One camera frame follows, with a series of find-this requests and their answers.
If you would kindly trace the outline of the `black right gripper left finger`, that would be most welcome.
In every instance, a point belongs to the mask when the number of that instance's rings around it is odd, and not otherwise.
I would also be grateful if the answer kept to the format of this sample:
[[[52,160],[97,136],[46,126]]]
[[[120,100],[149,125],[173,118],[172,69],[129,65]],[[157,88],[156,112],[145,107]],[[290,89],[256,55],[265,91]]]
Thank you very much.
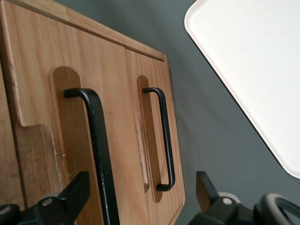
[[[73,225],[90,197],[90,174],[79,172],[58,194],[46,197],[34,207],[38,225]]]

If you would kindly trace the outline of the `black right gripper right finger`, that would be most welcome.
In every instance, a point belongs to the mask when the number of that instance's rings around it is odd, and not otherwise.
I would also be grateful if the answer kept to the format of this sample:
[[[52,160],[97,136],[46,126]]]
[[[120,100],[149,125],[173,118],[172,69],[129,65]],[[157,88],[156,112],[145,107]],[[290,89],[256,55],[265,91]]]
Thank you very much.
[[[229,196],[221,196],[204,171],[196,173],[196,197],[201,208],[190,225],[252,225],[253,211]]]

